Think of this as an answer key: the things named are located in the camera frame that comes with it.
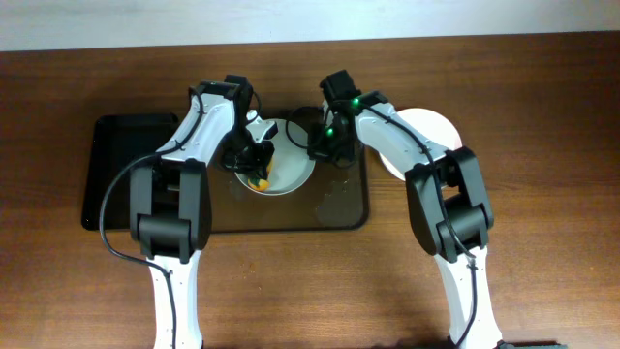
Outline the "white plate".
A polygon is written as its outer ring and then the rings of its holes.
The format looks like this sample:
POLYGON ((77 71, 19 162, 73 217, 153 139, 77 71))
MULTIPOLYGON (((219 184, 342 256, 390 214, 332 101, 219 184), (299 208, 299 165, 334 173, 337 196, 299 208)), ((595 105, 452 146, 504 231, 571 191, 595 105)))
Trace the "white plate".
MULTIPOLYGON (((455 126, 436 111, 422 108, 401 109, 391 106, 380 108, 396 123, 405 126, 429 148, 435 161, 444 150, 456 150, 462 141, 455 126)), ((415 164, 427 164, 428 159, 419 145, 404 131, 392 124, 383 124, 383 131, 372 147, 380 153, 387 169, 398 179, 405 180, 405 173, 415 164)))

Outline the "brown serving tray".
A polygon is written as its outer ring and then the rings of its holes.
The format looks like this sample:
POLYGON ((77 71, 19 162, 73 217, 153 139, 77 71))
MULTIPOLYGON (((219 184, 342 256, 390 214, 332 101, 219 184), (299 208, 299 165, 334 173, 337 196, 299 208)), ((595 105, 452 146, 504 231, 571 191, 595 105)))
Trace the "brown serving tray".
MULTIPOLYGON (((306 133, 322 119, 317 107, 306 107, 274 119, 297 124, 306 133)), ((304 184, 280 196, 257 194, 225 171, 215 157, 207 168, 212 208, 212 232, 336 231, 361 227, 369 215, 365 158, 355 163, 315 162, 304 184)))

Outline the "yellow green sponge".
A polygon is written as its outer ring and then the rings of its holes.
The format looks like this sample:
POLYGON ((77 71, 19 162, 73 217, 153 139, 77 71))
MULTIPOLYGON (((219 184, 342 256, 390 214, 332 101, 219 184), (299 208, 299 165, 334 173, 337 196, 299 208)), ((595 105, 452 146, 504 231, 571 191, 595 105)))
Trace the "yellow green sponge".
POLYGON ((266 167, 254 176, 249 176, 246 183, 249 187, 257 192, 264 192, 269 188, 270 182, 268 180, 273 167, 273 159, 270 159, 266 167))

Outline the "grey-green plate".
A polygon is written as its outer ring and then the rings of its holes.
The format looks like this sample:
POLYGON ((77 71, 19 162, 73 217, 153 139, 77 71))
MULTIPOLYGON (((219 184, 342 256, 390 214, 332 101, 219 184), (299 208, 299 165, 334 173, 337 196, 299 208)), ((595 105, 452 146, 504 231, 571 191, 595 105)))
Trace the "grey-green plate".
POLYGON ((264 192, 257 192, 246 183, 245 174, 236 174, 239 182, 251 191, 266 196, 280 196, 294 192, 312 174, 315 161, 311 160, 305 149, 294 145, 289 136, 296 143, 306 145, 308 135, 304 129, 293 122, 287 123, 285 119, 275 118, 277 133, 270 139, 275 151, 273 154, 273 167, 268 178, 270 186, 264 192))

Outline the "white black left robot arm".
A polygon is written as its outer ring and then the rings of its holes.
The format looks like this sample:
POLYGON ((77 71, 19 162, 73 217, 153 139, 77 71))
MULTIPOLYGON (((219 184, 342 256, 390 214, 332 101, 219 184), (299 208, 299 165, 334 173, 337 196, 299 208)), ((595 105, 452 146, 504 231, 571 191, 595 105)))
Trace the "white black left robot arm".
POLYGON ((222 151, 227 171, 265 183, 272 123, 250 108, 251 88, 193 88, 172 138, 130 165, 130 230, 153 282, 157 348, 200 348, 198 268, 212 227, 207 167, 222 151))

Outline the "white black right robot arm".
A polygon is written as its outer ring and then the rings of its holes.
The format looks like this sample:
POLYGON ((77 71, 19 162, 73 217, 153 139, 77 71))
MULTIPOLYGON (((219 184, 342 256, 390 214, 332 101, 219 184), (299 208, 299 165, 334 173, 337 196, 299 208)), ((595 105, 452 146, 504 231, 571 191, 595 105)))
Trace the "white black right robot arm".
POLYGON ((329 122, 345 119, 356 141, 376 150, 401 173, 412 230, 441 274, 455 348, 501 348, 486 275, 494 214, 474 152, 436 111, 398 111, 359 98, 323 103, 329 122))

